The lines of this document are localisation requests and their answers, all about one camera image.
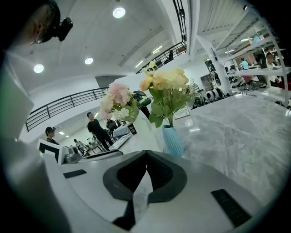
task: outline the blue vase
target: blue vase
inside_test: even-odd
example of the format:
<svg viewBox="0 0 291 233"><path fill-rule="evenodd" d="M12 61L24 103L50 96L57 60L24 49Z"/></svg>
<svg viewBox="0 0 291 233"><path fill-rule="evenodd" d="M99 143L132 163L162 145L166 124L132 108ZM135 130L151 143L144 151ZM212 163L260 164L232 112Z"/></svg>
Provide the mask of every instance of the blue vase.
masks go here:
<svg viewBox="0 0 291 233"><path fill-rule="evenodd" d="M169 153L181 157L184 154L184 147L174 127L163 125L163 137Z"/></svg>

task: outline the man in black shirt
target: man in black shirt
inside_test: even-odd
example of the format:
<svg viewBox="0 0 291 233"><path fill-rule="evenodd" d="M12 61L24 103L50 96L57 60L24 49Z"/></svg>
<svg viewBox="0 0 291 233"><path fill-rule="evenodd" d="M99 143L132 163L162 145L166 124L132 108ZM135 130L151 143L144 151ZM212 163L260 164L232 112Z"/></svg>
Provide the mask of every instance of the man in black shirt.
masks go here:
<svg viewBox="0 0 291 233"><path fill-rule="evenodd" d="M47 136L46 141L47 142L51 142L53 144L59 145L54 139L53 137L55 136L55 130L52 127L47 127L45 129L45 134Z"/></svg>
<svg viewBox="0 0 291 233"><path fill-rule="evenodd" d="M87 117L89 118L88 130L90 133L94 133L97 139L102 143L106 150L109 150L109 147L106 141L112 146L113 142L110 139L109 135L105 132L105 130L100 126L99 121L94 119L92 112L87 113Z"/></svg>

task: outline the white pillar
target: white pillar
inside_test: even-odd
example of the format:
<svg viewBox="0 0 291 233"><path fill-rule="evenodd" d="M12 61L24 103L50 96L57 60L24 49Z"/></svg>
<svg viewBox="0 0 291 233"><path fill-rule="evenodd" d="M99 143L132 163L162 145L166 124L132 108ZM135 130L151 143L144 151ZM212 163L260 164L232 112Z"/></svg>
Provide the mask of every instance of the white pillar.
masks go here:
<svg viewBox="0 0 291 233"><path fill-rule="evenodd" d="M219 62L219 57L217 57L216 54L214 53L213 45L207 39L200 35L197 35L197 39L202 45L202 47L205 49L208 56L211 58L212 64L215 67L219 80L221 82L220 88L225 94L230 93L231 86L227 78L227 73L223 65Z"/></svg>

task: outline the black metal railing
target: black metal railing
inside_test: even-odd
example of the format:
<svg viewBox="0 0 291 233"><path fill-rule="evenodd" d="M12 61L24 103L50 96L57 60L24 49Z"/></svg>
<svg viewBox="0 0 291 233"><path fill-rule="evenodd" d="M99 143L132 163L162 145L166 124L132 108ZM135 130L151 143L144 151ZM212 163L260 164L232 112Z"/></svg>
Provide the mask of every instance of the black metal railing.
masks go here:
<svg viewBox="0 0 291 233"><path fill-rule="evenodd" d="M175 57L179 56L180 54L183 54L187 50L187 30L186 30L186 22L185 22L185 11L183 8L182 0L173 0L174 7L176 10L176 14L179 21L180 31L181 31L181 42L172 46L171 48L167 49L163 53L159 54L154 58L156 61L156 65L160 68L163 65L167 64L171 60L173 60ZM145 66L143 66L139 71L136 72L136 74L139 74L142 72L142 69L147 67L149 63L147 63Z"/></svg>
<svg viewBox="0 0 291 233"><path fill-rule="evenodd" d="M156 65L160 68L163 65L167 64L168 62L170 62L171 60L173 60L175 57L177 57L185 52L186 52L186 45L183 42L180 42L180 43L172 46L171 48L169 48L165 52L159 54L153 60L156 61ZM148 65L149 65L149 63L147 63L139 71L137 71L136 74L141 73L142 69L147 67Z"/></svg>
<svg viewBox="0 0 291 233"><path fill-rule="evenodd" d="M106 89L107 87L82 91L70 96L65 96L38 109L35 109L30 113L29 118L25 122L27 131L29 132L31 129L38 126L42 122L70 108L102 98L105 95L104 91Z"/></svg>

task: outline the recessed light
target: recessed light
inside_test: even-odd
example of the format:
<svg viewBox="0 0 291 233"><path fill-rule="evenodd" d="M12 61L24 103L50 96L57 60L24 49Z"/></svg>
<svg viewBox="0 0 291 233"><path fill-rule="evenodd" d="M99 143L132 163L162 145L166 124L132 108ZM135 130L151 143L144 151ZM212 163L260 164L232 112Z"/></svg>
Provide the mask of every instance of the recessed light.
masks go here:
<svg viewBox="0 0 291 233"><path fill-rule="evenodd" d="M37 65L35 65L33 70L35 73L39 74L44 70L44 66L42 64L37 64Z"/></svg>
<svg viewBox="0 0 291 233"><path fill-rule="evenodd" d="M163 46L160 46L160 47L156 48L155 50L153 50L153 54L156 53L161 47L163 47Z"/></svg>
<svg viewBox="0 0 291 233"><path fill-rule="evenodd" d="M121 18L122 16L125 15L125 9L122 7L118 7L113 11L112 14L115 18Z"/></svg>
<svg viewBox="0 0 291 233"><path fill-rule="evenodd" d="M228 53L228 52L233 52L234 51L234 49L233 50L229 50L229 51L227 51L227 52L225 52L225 53Z"/></svg>
<svg viewBox="0 0 291 233"><path fill-rule="evenodd" d="M85 59L85 64L86 65L90 65L90 64L92 64L92 62L93 62L93 58L92 57L88 57L88 58Z"/></svg>
<svg viewBox="0 0 291 233"><path fill-rule="evenodd" d="M141 63L143 63L144 61L140 61L135 67L138 67Z"/></svg>

